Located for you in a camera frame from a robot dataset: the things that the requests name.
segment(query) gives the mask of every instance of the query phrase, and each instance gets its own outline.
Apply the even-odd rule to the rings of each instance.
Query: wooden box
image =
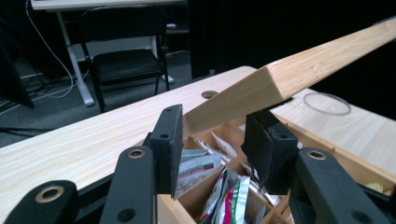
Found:
[[[244,131],[243,128],[241,128],[244,123],[245,119],[237,119],[205,132],[190,136],[185,139],[185,148],[196,147],[194,139],[200,139],[211,147],[219,149],[211,134],[211,132],[214,132],[217,136],[232,145],[238,155],[230,161],[224,161],[224,165],[230,170],[237,171],[240,175],[248,175],[246,169],[242,165],[242,163],[248,164],[247,157],[240,147],[244,141]],[[331,152],[356,182],[363,185],[379,183],[384,187],[384,191],[392,191],[396,185],[393,179],[387,178],[386,175],[379,172],[373,165],[354,158],[350,153],[343,149],[334,148],[327,143],[319,142],[318,139],[315,139],[315,136],[302,134],[302,130],[299,130],[298,126],[290,127],[288,123],[285,123],[285,125],[287,125],[287,127],[298,137],[299,142],[301,142],[304,147],[316,147]],[[168,212],[168,214],[166,214],[166,212],[160,214],[161,223],[167,223],[169,220],[172,220],[172,223],[198,222],[205,202],[210,196],[220,173],[221,169],[218,169],[215,173],[180,195],[176,201],[172,201],[167,197],[162,197],[160,199],[160,204],[166,206],[166,212]],[[245,212],[246,221],[253,220],[262,207],[266,206],[265,217],[260,223],[294,223],[288,205],[288,195],[279,197],[279,200],[278,204],[273,206],[262,193],[257,191],[254,184],[250,184]]]

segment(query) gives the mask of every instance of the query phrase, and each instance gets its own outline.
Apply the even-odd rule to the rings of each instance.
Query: chair backrest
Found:
[[[164,15],[155,7],[97,7],[80,18],[84,42],[164,35]]]

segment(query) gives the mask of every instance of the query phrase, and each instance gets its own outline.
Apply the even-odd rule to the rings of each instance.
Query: white cable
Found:
[[[58,58],[58,56],[56,56],[56,54],[52,51],[52,49],[50,48],[50,46],[47,44],[47,41],[44,39],[44,36],[39,32],[39,30],[37,29],[37,27],[35,26],[35,23],[32,21],[32,19],[30,18],[29,15],[29,10],[28,10],[28,2],[29,0],[26,0],[26,4],[25,4],[25,10],[26,10],[26,15],[27,18],[29,19],[30,23],[32,23],[33,27],[35,28],[35,31],[38,33],[38,35],[40,36],[40,38],[42,39],[44,45],[47,47],[47,49],[49,50],[49,52],[53,55],[53,57],[58,61],[58,63],[61,64],[61,66],[64,68],[64,70],[66,71],[67,75],[69,75],[70,78],[70,88],[69,91],[67,91],[65,94],[60,95],[60,96],[52,96],[52,94],[47,95],[50,98],[62,98],[65,97],[73,88],[73,77],[70,74],[70,71],[66,68],[66,66],[62,63],[62,61]]]
[[[88,70],[88,71],[85,73],[84,77],[87,76],[89,72],[90,72],[90,70]],[[52,94],[56,94],[56,93],[59,93],[59,92],[62,92],[62,91],[67,91],[67,93],[69,93],[69,92],[71,91],[71,89],[72,89],[73,87],[75,87],[75,86],[77,86],[77,83],[74,84],[71,88],[67,88],[67,89],[63,89],[63,90],[60,90],[60,91],[52,92],[52,93],[50,93],[50,94],[38,93],[38,94],[44,94],[44,95],[43,95],[43,96],[40,96],[40,97],[37,97],[37,98],[35,98],[35,99],[32,99],[32,101],[36,101],[36,100],[39,100],[39,99],[42,99],[42,98],[51,96]],[[0,104],[0,106],[5,105],[5,104],[8,104],[9,102],[10,102],[10,101],[5,101],[4,103]],[[16,108],[16,107],[18,107],[18,106],[20,106],[20,105],[14,105],[14,106],[12,106],[11,108],[9,108],[9,109],[7,109],[7,110],[1,112],[1,113],[0,113],[0,116],[6,114],[8,111],[10,111],[11,109],[14,109],[14,108]]]

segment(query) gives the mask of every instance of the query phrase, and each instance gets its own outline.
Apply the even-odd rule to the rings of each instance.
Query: wood grain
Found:
[[[184,136],[281,103],[394,38],[396,19],[269,63],[187,113]]]

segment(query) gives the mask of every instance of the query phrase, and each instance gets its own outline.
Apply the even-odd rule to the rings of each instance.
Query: wooden table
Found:
[[[239,67],[0,148],[1,221],[22,196],[44,182],[67,179],[81,189],[113,173],[119,154],[138,144],[152,131],[164,108],[182,104],[183,113],[186,113],[205,101],[202,92],[223,91],[253,71],[255,69],[251,67]],[[292,102],[273,109],[273,112],[289,125],[299,124],[302,113],[299,99],[309,91],[301,91]],[[309,133],[309,127],[303,128],[308,134],[331,141],[395,179],[396,122],[353,106],[344,127],[344,134],[337,136]],[[167,209],[173,208],[164,206],[166,201],[159,203],[161,221]],[[189,220],[188,217],[173,218],[184,218],[184,223]]]

